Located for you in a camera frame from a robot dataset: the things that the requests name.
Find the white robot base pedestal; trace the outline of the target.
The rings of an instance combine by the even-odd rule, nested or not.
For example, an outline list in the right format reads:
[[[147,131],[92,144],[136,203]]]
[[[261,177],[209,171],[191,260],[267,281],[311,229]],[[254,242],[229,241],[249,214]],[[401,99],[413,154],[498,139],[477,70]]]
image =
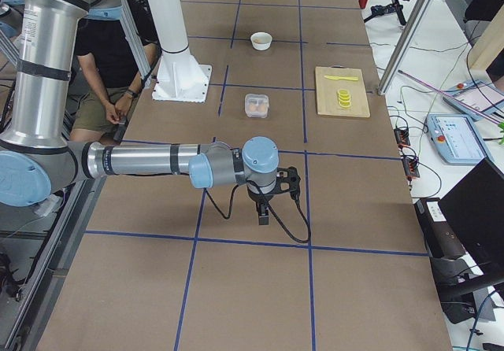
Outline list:
[[[161,48],[153,99],[204,102],[212,67],[200,65],[190,51],[180,0],[148,2]]]

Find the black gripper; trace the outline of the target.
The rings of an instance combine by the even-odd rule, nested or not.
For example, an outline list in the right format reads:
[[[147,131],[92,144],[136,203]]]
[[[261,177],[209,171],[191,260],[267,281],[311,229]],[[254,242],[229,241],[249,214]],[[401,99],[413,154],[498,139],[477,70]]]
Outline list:
[[[269,224],[269,201],[276,195],[289,193],[298,203],[300,198],[300,177],[296,167],[277,168],[271,173],[253,172],[246,181],[247,193],[255,202],[258,224]]]

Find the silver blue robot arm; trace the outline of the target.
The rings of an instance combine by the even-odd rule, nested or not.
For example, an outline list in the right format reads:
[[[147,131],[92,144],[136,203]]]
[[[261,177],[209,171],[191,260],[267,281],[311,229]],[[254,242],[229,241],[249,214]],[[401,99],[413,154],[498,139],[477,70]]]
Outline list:
[[[71,63],[81,18],[121,16],[125,0],[24,0],[22,46],[10,125],[1,134],[1,201],[29,206],[72,183],[102,176],[188,176],[194,187],[246,185],[265,224],[270,200],[300,196],[297,170],[280,168],[276,144],[257,136],[223,142],[104,146],[62,136]]]

